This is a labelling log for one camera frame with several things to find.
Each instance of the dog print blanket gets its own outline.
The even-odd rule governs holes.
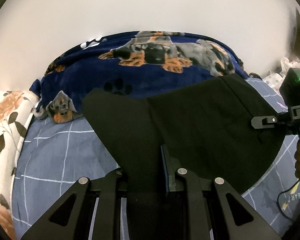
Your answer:
[[[56,58],[30,88],[40,97],[34,115],[55,123],[76,119],[93,89],[135,99],[204,80],[239,74],[242,61],[213,38],[179,32],[119,33],[84,42]]]

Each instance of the white wall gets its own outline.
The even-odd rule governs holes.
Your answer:
[[[136,30],[203,34],[264,75],[290,52],[295,0],[7,0],[0,10],[0,89],[27,90],[55,57]]]

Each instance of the black garment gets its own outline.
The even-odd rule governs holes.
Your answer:
[[[182,167],[222,177],[242,194],[269,168],[286,133],[252,128],[252,117],[276,112],[237,74],[143,100],[93,90],[82,109],[128,175],[131,239],[159,239],[161,144]]]

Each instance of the black fabric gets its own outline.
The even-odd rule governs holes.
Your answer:
[[[82,109],[128,175],[131,239],[158,239],[161,230],[161,144],[184,168],[202,178],[223,177],[242,194],[269,168],[285,136],[251,127],[252,117],[275,111],[237,74],[143,100],[93,90]]]

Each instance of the brown rose print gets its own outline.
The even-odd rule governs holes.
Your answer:
[[[12,218],[8,210],[0,204],[0,225],[12,240],[16,240]]]
[[[7,119],[9,114],[18,109],[23,101],[22,91],[10,91],[6,93],[4,99],[0,102],[0,123]]]

